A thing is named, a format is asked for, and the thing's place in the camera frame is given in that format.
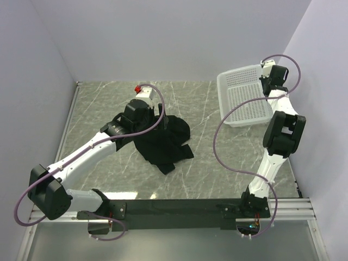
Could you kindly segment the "white plastic mesh basket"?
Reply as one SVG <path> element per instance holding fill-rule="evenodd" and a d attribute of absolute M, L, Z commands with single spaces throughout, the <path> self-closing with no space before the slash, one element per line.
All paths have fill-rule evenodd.
<path fill-rule="evenodd" d="M 273 112 L 266 100 L 247 103 L 225 117 L 241 103 L 263 97 L 261 65 L 249 65 L 220 73 L 217 76 L 217 94 L 221 118 L 231 127 L 267 123 Z"/>

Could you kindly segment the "black t-shirt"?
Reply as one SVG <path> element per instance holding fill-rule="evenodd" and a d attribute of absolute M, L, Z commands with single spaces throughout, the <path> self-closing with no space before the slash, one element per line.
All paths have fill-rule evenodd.
<path fill-rule="evenodd" d="M 134 144 L 144 159 L 167 175 L 175 163 L 191 159 L 194 154 L 186 143 L 190 139 L 190 126 L 180 117 L 169 115 L 166 128 L 155 129 L 134 137 Z"/>

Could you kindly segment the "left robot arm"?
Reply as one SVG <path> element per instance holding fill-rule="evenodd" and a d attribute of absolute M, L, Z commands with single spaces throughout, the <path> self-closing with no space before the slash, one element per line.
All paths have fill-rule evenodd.
<path fill-rule="evenodd" d="M 101 219 L 110 212 L 110 200 L 98 189 L 73 190 L 72 186 L 100 160 L 119 151 L 155 123 L 154 105 L 149 98 L 131 100 L 124 112 L 117 114 L 81 148 L 49 167 L 37 165 L 30 172 L 29 183 L 35 187 L 28 198 L 55 220 L 67 211 L 90 212 Z"/>

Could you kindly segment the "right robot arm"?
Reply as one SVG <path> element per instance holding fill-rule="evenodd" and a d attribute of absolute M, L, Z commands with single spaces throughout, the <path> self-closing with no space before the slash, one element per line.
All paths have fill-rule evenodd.
<path fill-rule="evenodd" d="M 260 81 L 273 116 L 263 138 L 264 155 L 257 176 L 242 193 L 239 212 L 247 218 L 268 218 L 270 185 L 287 158 L 298 149 L 306 118 L 299 115 L 284 86 L 289 70 L 272 65 L 264 69 Z"/>

